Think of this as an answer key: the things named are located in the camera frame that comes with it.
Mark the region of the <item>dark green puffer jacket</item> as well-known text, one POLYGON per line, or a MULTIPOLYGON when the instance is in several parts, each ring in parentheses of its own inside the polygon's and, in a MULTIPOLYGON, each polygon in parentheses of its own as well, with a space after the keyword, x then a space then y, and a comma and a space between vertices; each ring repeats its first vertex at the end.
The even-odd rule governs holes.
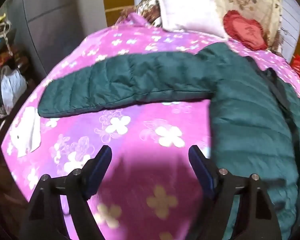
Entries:
POLYGON ((143 103, 210 101, 211 154, 239 176, 256 172, 278 213, 284 239, 300 228, 300 96, 275 70, 261 70, 224 43, 197 54, 110 57, 52 81, 38 113, 61 118, 143 103))

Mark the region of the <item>pink floral bed cover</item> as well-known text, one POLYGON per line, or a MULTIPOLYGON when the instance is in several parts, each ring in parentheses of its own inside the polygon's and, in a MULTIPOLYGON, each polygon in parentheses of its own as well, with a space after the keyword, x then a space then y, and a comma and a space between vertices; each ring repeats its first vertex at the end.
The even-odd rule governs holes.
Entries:
MULTIPOLYGON (((285 59, 268 50, 253 51, 234 39, 225 42, 205 33, 169 33, 131 14, 127 21, 86 37, 16 115, 1 148, 24 197, 31 199, 42 175, 67 176, 107 145, 112 151, 110 165, 97 194, 88 200, 104 238, 189 239, 203 199, 189 148, 198 146, 215 163, 209 100, 143 103, 61 118, 40 116, 38 105, 52 81, 110 57, 166 51, 197 54, 215 43, 252 57, 261 70, 272 68, 300 96, 299 76, 285 59)), ((269 195, 267 181, 259 176, 269 195)), ((285 205, 271 202, 278 219, 285 205)))

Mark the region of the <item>white plastic bag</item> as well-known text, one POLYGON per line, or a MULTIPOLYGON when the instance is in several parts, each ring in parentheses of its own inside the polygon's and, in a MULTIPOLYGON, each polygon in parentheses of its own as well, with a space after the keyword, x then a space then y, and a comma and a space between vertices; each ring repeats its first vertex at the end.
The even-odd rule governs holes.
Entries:
POLYGON ((8 65, 5 65, 1 69, 0 85, 2 103, 9 115, 19 98, 26 92, 27 82, 19 69, 11 70, 8 65))

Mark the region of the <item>red heart-shaped cushion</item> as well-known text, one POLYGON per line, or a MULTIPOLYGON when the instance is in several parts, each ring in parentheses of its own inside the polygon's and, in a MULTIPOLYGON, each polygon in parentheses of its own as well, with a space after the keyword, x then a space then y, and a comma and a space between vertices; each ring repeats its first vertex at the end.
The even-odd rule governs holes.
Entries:
POLYGON ((266 50, 268 45, 263 38, 263 28, 256 21, 244 18, 238 11, 229 10, 223 17, 226 33, 241 42, 250 50, 266 50))

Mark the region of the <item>grey wardrobe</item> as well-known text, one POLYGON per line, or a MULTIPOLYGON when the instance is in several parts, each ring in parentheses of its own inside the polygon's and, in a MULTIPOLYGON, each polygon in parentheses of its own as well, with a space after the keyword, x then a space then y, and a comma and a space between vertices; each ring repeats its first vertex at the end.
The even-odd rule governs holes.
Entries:
POLYGON ((6 0, 14 43, 41 81, 88 35, 107 26, 103 0, 6 0))

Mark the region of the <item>white square pillow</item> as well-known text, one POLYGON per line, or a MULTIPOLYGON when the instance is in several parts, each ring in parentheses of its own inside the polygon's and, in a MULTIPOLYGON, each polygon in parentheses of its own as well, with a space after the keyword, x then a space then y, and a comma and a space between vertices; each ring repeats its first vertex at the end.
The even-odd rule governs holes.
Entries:
POLYGON ((228 38, 215 0, 158 0, 162 28, 169 32, 200 32, 228 38))

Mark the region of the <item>brown floral pillow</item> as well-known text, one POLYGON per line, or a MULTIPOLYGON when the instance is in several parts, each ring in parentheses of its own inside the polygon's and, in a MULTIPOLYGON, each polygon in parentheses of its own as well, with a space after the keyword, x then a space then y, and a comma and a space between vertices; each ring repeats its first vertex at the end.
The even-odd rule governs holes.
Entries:
POLYGON ((136 13, 155 27, 162 27, 160 5, 158 0, 141 0, 136 6, 136 13))

